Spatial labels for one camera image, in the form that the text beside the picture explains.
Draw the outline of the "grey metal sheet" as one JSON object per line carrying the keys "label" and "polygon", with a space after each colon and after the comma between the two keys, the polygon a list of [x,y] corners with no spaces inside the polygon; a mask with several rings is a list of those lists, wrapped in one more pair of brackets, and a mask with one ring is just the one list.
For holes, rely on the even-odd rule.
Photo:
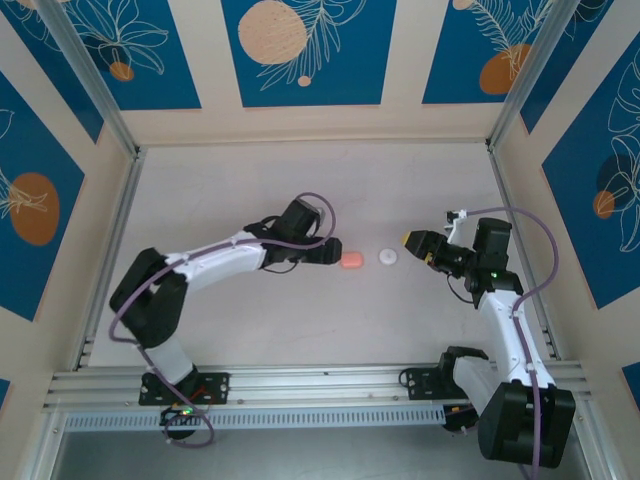
{"label": "grey metal sheet", "polygon": [[222,430],[181,449],[157,432],[73,432],[51,480],[528,480],[440,426]]}

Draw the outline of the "blue floral wall panel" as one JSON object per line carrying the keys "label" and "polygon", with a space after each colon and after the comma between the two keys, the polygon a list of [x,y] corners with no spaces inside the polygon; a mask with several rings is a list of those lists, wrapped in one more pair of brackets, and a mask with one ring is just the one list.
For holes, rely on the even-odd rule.
{"label": "blue floral wall panel", "polygon": [[104,119],[76,77],[32,0],[0,0],[7,18],[94,144]]}
{"label": "blue floral wall panel", "polygon": [[221,0],[245,108],[376,106],[397,0]]}
{"label": "blue floral wall panel", "polygon": [[201,107],[168,0],[68,0],[62,7],[121,110]]}
{"label": "blue floral wall panel", "polygon": [[0,72],[0,307],[34,321],[84,172]]}
{"label": "blue floral wall panel", "polygon": [[561,137],[577,117],[598,135],[640,139],[640,0],[579,0],[520,110],[534,139]]}
{"label": "blue floral wall panel", "polygon": [[554,0],[450,0],[422,103],[501,102]]}
{"label": "blue floral wall panel", "polygon": [[616,62],[543,171],[595,305],[640,287],[640,43]]}

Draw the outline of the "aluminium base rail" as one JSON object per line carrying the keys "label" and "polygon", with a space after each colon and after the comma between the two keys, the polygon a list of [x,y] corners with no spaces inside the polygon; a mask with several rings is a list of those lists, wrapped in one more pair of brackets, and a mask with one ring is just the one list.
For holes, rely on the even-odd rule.
{"label": "aluminium base rail", "polygon": [[[306,367],[205,366],[227,372],[227,385],[206,399],[237,408],[409,405],[398,380],[400,364]],[[142,367],[81,368],[56,372],[43,401],[46,412],[141,410]]]}

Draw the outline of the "aluminium frame post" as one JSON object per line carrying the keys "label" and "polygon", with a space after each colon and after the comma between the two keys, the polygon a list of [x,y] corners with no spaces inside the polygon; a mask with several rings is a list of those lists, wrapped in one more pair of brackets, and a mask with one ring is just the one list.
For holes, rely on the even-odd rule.
{"label": "aluminium frame post", "polygon": [[140,146],[63,7],[56,0],[33,0],[45,26],[128,158],[137,162]]}
{"label": "aluminium frame post", "polygon": [[490,154],[496,153],[511,124],[519,115],[524,102],[529,97],[579,3],[580,0],[555,0],[551,5],[549,16],[541,25],[539,34],[533,42],[524,65],[507,94],[498,118],[486,139],[487,150]]}

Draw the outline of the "aluminium side rail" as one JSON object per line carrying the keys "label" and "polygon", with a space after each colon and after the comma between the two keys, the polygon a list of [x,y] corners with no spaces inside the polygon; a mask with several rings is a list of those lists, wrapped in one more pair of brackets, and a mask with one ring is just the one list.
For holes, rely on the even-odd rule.
{"label": "aluminium side rail", "polygon": [[[493,173],[497,182],[497,186],[504,204],[504,208],[507,212],[507,216],[512,221],[515,230],[515,244],[518,251],[518,256],[523,267],[526,284],[530,287],[528,292],[530,299],[533,303],[533,308],[536,314],[539,329],[542,332],[545,350],[552,360],[562,360],[562,348],[558,345],[551,322],[551,317],[548,312],[547,304],[542,297],[542,292],[548,288],[555,280],[559,270],[559,251],[557,242],[549,230],[547,225],[532,212],[526,210],[524,207],[518,207],[512,200],[509,188],[503,175],[500,160],[496,153],[496,148],[491,146],[489,141],[486,141],[486,148],[488,157],[493,169]],[[535,225],[537,225],[544,234],[544,237],[550,244],[551,249],[551,270],[544,281],[539,281],[536,277],[534,269],[532,267],[527,248],[524,243],[523,231],[518,220],[518,215],[529,219]]]}
{"label": "aluminium side rail", "polygon": [[132,160],[128,168],[122,189],[117,197],[116,209],[109,230],[107,231],[106,247],[101,259],[100,268],[98,269],[97,279],[82,316],[81,328],[74,344],[73,355],[68,362],[68,368],[71,371],[76,371],[81,367],[84,347],[87,341],[95,336],[99,326],[147,153],[147,147],[139,148],[136,157]]}

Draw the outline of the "controller board with green light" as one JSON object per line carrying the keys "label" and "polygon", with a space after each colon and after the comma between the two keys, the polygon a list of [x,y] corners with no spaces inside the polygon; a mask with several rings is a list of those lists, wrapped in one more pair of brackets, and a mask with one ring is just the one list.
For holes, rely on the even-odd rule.
{"label": "controller board with green light", "polygon": [[473,430],[479,421],[476,409],[470,404],[445,405],[444,414],[445,424],[443,428],[454,434]]}
{"label": "controller board with green light", "polygon": [[198,416],[191,407],[169,406],[160,413],[162,427],[193,426],[199,423]]}

